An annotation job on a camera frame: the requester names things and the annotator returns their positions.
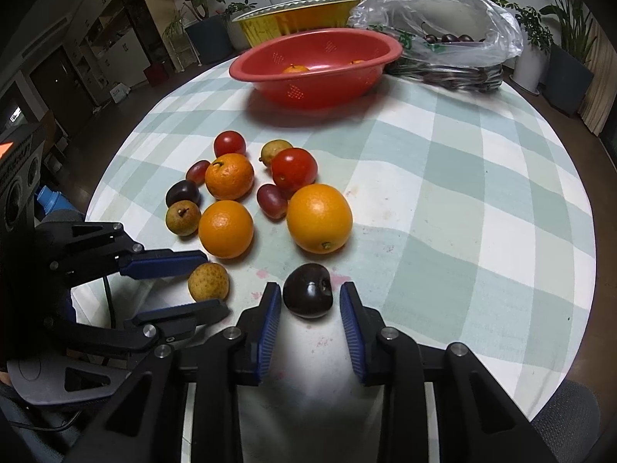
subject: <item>orange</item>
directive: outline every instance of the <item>orange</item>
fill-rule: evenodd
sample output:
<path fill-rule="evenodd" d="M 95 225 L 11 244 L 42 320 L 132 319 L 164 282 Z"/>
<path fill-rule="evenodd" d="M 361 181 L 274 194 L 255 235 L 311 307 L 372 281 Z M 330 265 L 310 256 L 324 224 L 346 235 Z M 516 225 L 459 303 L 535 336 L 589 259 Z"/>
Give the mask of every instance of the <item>orange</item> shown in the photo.
<path fill-rule="evenodd" d="M 287 208 L 287 227 L 296 244 L 315 254 L 341 248 L 354 219 L 345 197 L 327 184 L 310 184 L 295 192 Z"/>
<path fill-rule="evenodd" d="M 214 202 L 199 220 L 199 239 L 216 257 L 237 257 L 251 245 L 253 218 L 244 205 L 233 200 Z"/>
<path fill-rule="evenodd" d="M 253 186 L 255 171 L 239 153 L 221 155 L 206 170 L 206 188 L 218 200 L 236 200 Z"/>
<path fill-rule="evenodd" d="M 301 64 L 292 64 L 291 66 L 283 69 L 283 73 L 303 73 L 308 70 L 309 69 L 306 66 L 301 66 Z"/>

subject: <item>curtain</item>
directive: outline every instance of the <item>curtain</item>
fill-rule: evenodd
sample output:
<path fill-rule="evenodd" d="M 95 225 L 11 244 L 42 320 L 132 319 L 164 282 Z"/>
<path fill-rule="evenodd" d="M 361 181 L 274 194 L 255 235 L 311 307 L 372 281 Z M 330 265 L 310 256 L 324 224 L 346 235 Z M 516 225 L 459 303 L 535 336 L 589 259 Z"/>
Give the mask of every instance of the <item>curtain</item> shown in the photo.
<path fill-rule="evenodd" d="M 589 130 L 600 135 L 617 94 L 617 53 L 596 20 L 591 25 L 590 35 L 597 38 L 586 66 L 594 76 L 579 113 Z"/>

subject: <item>round table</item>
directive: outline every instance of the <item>round table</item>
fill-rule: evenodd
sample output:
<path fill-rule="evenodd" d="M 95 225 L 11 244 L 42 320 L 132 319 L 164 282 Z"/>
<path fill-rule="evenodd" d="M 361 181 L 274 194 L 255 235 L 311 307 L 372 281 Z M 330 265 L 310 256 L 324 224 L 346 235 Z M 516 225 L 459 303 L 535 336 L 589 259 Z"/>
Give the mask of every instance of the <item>round table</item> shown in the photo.
<path fill-rule="evenodd" d="M 169 186 L 194 162 L 211 161 L 214 137 L 233 129 L 247 141 L 257 189 L 270 182 L 261 147 L 287 139 L 311 151 L 319 181 L 346 196 L 352 237 L 329 256 L 309 255 L 251 193 L 243 204 L 254 244 L 223 262 L 232 314 L 211 332 L 255 306 L 267 281 L 282 285 L 317 261 L 334 290 L 352 280 L 366 306 L 419 343 L 466 343 L 533 418 L 572 364 L 595 281 L 590 205 L 548 123 L 505 84 L 493 94 L 449 92 L 390 76 L 352 103 L 288 111 L 228 68 L 194 78 L 144 117 L 107 168 L 87 219 L 120 221 L 146 248 L 202 248 L 166 229 Z M 202 197 L 204 210 L 214 199 L 205 188 Z M 185 280 L 115 275 L 110 283 L 120 319 L 192 301 Z M 73 300 L 79 321 L 108 324 L 101 281 L 76 288 Z M 240 392 L 246 461 L 374 462 L 378 397 L 352 372 L 338 308 L 317 321 L 283 308 L 269 377 Z"/>

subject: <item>cherry tomato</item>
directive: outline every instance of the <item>cherry tomato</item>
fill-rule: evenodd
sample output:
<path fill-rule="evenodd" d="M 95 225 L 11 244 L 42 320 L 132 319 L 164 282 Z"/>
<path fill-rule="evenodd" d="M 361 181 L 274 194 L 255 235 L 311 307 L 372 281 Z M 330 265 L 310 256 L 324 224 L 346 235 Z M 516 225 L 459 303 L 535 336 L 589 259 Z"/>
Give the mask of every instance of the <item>cherry tomato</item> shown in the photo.
<path fill-rule="evenodd" d="M 192 164 L 189 170 L 186 171 L 186 179 L 201 186 L 206 180 L 206 170 L 208 167 L 210 167 L 210 162 L 207 160 L 200 160 Z"/>
<path fill-rule="evenodd" d="M 287 213 L 287 200 L 273 184 L 265 184 L 257 190 L 257 203 L 270 219 L 280 219 Z"/>
<path fill-rule="evenodd" d="M 227 153 L 246 153 L 246 142 L 236 131 L 227 130 L 217 135 L 214 140 L 214 154 L 219 158 Z"/>
<path fill-rule="evenodd" d="M 314 182 L 317 177 L 317 162 L 302 148 L 281 151 L 271 163 L 272 179 L 284 192 L 295 193 L 302 186 Z"/>

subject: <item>wire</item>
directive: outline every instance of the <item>wire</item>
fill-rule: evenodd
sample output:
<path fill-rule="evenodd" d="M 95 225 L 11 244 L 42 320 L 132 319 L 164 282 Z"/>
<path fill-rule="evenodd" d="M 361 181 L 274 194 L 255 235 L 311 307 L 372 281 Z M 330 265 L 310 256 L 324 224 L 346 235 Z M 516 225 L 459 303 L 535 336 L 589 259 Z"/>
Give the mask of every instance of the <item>wire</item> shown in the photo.
<path fill-rule="evenodd" d="M 66 423 L 63 423 L 59 427 L 53 427 L 53 428 L 36 427 L 35 425 L 29 425 L 26 423 L 18 423 L 16 421 L 9 421 L 8 424 L 12 427 L 25 428 L 26 430 L 58 432 L 58 431 L 67 430 L 68 428 L 72 427 L 77 421 L 77 418 L 79 417 L 80 414 L 81 414 L 81 411 L 77 411 L 69 421 L 67 421 Z"/>
<path fill-rule="evenodd" d="M 112 329 L 115 329 L 115 310 L 113 309 L 112 289 L 109 287 L 107 276 L 103 277 L 103 285 L 105 286 L 105 297 L 107 298 L 107 307 L 109 307 L 109 323 Z"/>

